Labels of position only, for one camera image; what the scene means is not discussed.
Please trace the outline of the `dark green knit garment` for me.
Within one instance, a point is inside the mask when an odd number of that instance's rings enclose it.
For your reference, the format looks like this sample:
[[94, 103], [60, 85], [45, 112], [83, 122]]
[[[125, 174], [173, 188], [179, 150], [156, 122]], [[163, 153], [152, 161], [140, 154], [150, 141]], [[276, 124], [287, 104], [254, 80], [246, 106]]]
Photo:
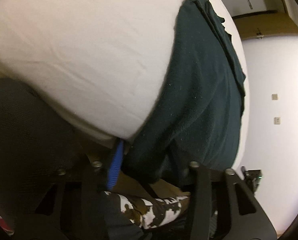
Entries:
[[185, 0], [160, 98], [122, 162], [122, 171], [154, 183], [185, 179], [189, 163], [233, 165], [245, 106], [245, 75], [209, 0]]

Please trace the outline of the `cow print fabric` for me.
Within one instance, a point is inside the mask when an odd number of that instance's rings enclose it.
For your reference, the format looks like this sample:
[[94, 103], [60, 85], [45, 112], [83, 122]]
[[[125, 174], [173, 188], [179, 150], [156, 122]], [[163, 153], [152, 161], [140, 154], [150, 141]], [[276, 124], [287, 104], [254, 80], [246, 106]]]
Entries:
[[105, 194], [118, 202], [118, 210], [130, 222], [142, 229], [153, 229], [175, 221], [189, 207], [188, 196], [154, 198], [124, 196], [106, 191]]

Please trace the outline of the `white bed mattress sheet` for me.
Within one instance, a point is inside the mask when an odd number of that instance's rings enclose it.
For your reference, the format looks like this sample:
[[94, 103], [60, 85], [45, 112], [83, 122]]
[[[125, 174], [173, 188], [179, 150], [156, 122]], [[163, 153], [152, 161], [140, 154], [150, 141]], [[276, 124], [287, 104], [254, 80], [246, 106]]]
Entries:
[[163, 88], [184, 1], [0, 0], [0, 77], [103, 145], [133, 141]]

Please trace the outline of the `brown wooden door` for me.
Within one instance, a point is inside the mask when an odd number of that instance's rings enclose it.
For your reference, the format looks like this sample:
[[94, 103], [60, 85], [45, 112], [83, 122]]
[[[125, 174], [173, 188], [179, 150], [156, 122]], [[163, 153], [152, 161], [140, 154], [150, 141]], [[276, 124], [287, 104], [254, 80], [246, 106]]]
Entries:
[[256, 38], [260, 29], [264, 37], [298, 36], [298, 4], [296, 0], [263, 0], [266, 10], [233, 16], [243, 40]]

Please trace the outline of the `beige wall socket plate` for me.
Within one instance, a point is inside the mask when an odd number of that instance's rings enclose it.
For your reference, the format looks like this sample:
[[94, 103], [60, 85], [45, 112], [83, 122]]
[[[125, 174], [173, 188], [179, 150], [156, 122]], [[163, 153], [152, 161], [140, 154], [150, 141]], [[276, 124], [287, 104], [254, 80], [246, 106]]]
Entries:
[[280, 117], [275, 117], [274, 118], [274, 124], [275, 125], [280, 125], [281, 124]]

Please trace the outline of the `beige wall switch plate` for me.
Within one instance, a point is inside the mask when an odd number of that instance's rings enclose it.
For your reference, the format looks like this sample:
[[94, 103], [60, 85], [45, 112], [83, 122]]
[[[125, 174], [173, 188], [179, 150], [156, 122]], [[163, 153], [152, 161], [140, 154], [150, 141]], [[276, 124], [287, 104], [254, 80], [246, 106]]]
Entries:
[[272, 100], [278, 100], [278, 94], [272, 94]]

